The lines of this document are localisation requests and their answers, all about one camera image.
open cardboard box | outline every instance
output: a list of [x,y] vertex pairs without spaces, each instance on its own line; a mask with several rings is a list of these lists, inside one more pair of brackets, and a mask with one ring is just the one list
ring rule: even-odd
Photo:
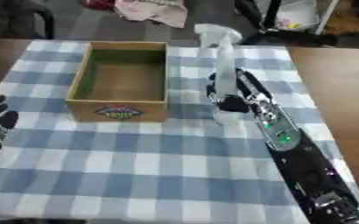
[[163,122],[165,43],[91,42],[66,102],[81,122]]

spray bottle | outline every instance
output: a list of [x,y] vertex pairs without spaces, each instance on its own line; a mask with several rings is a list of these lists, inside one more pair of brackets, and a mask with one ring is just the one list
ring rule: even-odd
[[[216,55],[216,99],[226,95],[236,95],[236,56],[233,44],[238,43],[243,37],[241,33],[231,28],[216,24],[197,24],[194,32],[200,34],[201,49],[199,57],[202,58],[205,50],[218,45]],[[238,114],[219,110],[216,107],[214,119],[219,124],[232,125],[238,120]]]

table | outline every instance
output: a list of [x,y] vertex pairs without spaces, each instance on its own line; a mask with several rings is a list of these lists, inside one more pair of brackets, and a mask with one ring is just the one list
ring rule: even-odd
[[[28,43],[28,40],[0,40],[0,80]],[[359,185],[359,50],[291,48],[290,51]]]

checkered tablecloth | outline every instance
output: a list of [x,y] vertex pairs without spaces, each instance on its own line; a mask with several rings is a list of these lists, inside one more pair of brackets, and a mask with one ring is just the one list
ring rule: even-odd
[[[215,51],[168,48],[163,123],[82,123],[64,103],[86,43],[34,41],[0,84],[20,119],[0,151],[0,217],[307,223],[252,115],[220,126],[205,95]],[[258,77],[315,140],[359,199],[355,181],[285,48],[244,47]]]

